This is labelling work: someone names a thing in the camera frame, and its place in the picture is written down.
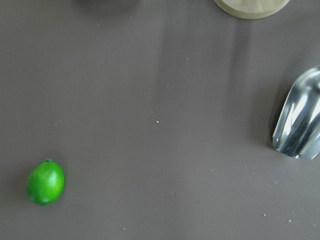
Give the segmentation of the steel scoop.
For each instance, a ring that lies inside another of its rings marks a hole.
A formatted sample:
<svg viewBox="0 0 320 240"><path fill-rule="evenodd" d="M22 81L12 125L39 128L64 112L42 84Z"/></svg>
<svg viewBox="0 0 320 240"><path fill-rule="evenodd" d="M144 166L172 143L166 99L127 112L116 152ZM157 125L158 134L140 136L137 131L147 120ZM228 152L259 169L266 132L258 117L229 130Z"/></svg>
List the steel scoop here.
<svg viewBox="0 0 320 240"><path fill-rule="evenodd" d="M272 135L278 152L312 160L320 154L320 67L302 73L285 99Z"/></svg>

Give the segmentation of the green lime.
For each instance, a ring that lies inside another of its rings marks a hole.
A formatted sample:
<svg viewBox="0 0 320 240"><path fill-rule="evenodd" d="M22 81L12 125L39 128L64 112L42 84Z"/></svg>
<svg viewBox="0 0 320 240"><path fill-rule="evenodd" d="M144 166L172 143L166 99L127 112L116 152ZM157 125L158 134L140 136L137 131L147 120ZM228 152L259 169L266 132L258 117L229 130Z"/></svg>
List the green lime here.
<svg viewBox="0 0 320 240"><path fill-rule="evenodd" d="M54 203L62 194L65 175L62 168L48 158L38 164L28 175L26 192L35 204L46 206Z"/></svg>

